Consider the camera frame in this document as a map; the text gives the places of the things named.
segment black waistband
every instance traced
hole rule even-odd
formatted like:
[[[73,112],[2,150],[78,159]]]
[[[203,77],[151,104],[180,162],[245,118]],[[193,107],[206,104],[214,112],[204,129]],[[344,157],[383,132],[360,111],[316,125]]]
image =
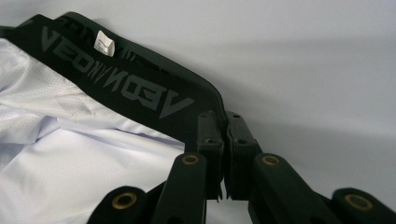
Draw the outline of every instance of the black waistband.
[[[92,47],[99,30],[116,42],[114,58]],[[195,149],[200,113],[215,111],[225,128],[221,97],[209,82],[76,13],[56,21],[37,15],[4,34],[102,105],[184,142],[188,151]]]

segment garment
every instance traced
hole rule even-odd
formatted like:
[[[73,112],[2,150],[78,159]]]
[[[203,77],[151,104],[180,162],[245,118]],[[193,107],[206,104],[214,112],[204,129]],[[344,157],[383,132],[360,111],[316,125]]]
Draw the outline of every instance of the garment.
[[[111,190],[162,183],[183,152],[4,38],[0,61],[0,223],[84,223]]]

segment white surface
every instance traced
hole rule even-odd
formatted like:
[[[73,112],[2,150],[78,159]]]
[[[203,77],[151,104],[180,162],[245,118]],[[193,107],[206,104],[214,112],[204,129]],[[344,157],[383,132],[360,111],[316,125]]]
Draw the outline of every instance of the white surface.
[[[396,2],[3,0],[0,23],[66,11],[212,82],[314,190],[354,187],[396,210]]]

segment brass ring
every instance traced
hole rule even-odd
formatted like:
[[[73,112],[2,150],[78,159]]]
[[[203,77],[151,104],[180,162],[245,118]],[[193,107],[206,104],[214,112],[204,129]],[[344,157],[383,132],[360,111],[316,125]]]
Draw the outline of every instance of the brass ring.
[[[267,165],[278,165],[280,164],[280,160],[275,156],[264,156],[262,161]]]
[[[345,199],[346,202],[349,203],[352,207],[361,211],[368,211],[374,208],[373,204],[368,199],[361,197],[357,194],[347,194]]]
[[[129,198],[128,203],[122,203],[120,202],[120,199],[123,197],[127,197]],[[113,207],[116,209],[125,209],[125,208],[129,208],[132,205],[134,205],[137,201],[137,196],[135,193],[132,192],[125,192],[122,194],[117,195],[117,197],[115,197],[113,199]]]
[[[189,155],[189,156],[183,157],[183,163],[186,165],[194,165],[194,164],[198,163],[198,161],[199,161],[199,158],[197,156]]]

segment size label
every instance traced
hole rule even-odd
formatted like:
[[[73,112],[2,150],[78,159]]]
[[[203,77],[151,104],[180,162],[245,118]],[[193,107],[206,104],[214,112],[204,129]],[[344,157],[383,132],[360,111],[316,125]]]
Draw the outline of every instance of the size label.
[[[102,31],[99,31],[93,47],[103,54],[113,57],[115,50],[114,45],[115,44],[112,39],[108,38]]]

